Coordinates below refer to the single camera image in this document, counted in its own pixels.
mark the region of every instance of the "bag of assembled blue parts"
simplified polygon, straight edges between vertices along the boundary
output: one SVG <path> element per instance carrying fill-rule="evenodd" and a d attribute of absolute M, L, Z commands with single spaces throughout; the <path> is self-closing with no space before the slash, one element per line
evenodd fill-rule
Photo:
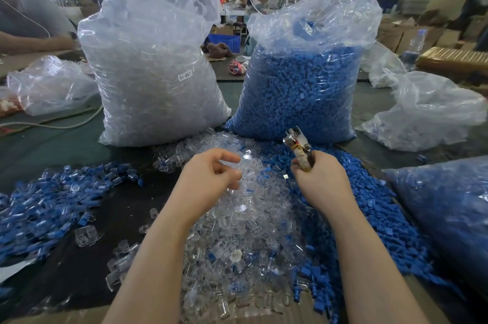
<path fill-rule="evenodd" d="M 104 0 L 80 22 L 105 113 L 102 144 L 164 144 L 229 118 L 200 50 L 220 7 L 219 0 Z"/>
<path fill-rule="evenodd" d="M 258 45 L 225 128 L 257 140 L 279 141 L 297 125 L 313 143 L 353 138 L 358 69 L 381 14 L 376 0 L 302 0 L 253 14 L 247 25 Z"/>
<path fill-rule="evenodd" d="M 488 156 L 384 172 L 443 257 L 488 296 Z"/>

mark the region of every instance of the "plastic bottle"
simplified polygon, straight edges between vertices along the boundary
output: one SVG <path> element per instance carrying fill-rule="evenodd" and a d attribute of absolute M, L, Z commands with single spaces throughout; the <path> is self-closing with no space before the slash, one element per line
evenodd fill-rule
<path fill-rule="evenodd" d="M 408 72 L 415 70 L 415 62 L 424 48 L 426 29 L 421 29 L 417 32 L 417 35 L 410 41 L 408 49 L 403 52 L 401 60 L 405 65 Z"/>

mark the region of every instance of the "empty plastic bag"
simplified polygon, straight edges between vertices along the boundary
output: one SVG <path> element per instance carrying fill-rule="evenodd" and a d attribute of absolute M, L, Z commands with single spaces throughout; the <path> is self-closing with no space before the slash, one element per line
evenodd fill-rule
<path fill-rule="evenodd" d="M 364 52 L 361 68 L 368 72 L 369 82 L 374 88 L 393 87 L 398 75 L 406 74 L 402 61 L 394 52 L 377 41 Z"/>
<path fill-rule="evenodd" d="M 384 172 L 422 231 L 488 296 L 488 156 Z"/>
<path fill-rule="evenodd" d="M 44 56 L 21 72 L 9 72 L 7 85 L 31 116 L 79 107 L 99 92 L 95 80 L 78 64 L 56 56 Z"/>
<path fill-rule="evenodd" d="M 218 0 L 104 0 L 78 35 L 105 113 L 102 144 L 163 144 L 230 116 L 200 50 Z"/>
<path fill-rule="evenodd" d="M 281 140 L 299 126 L 310 142 L 354 137 L 351 108 L 365 47 L 381 21 L 376 0 L 302 0 L 247 23 L 257 40 L 227 130 Z"/>
<path fill-rule="evenodd" d="M 486 121 L 479 93 L 425 72 L 396 75 L 396 105 L 356 127 L 389 149 L 416 152 L 466 140 L 471 126 Z"/>

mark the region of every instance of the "pile of clear plastic parts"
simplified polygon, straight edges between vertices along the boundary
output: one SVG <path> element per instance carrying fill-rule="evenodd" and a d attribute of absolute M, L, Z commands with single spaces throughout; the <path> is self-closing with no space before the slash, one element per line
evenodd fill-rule
<path fill-rule="evenodd" d="M 306 259 L 283 174 L 271 171 L 252 139 L 206 133 L 156 148 L 154 166 L 171 172 L 211 148 L 239 153 L 239 190 L 228 190 L 191 229 L 185 245 L 181 320 L 207 322 L 230 316 L 229 304 L 277 313 L 293 300 L 294 266 Z M 310 282 L 303 282 L 308 287 Z"/>

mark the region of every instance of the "blue container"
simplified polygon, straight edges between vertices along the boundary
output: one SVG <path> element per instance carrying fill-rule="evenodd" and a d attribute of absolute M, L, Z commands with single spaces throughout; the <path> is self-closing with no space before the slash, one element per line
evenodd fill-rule
<path fill-rule="evenodd" d="M 218 44 L 218 43 L 225 43 L 229 46 L 229 49 L 232 53 L 240 53 L 241 52 L 241 37 L 239 35 L 217 35 L 217 34 L 210 34 L 208 39 L 211 43 Z"/>

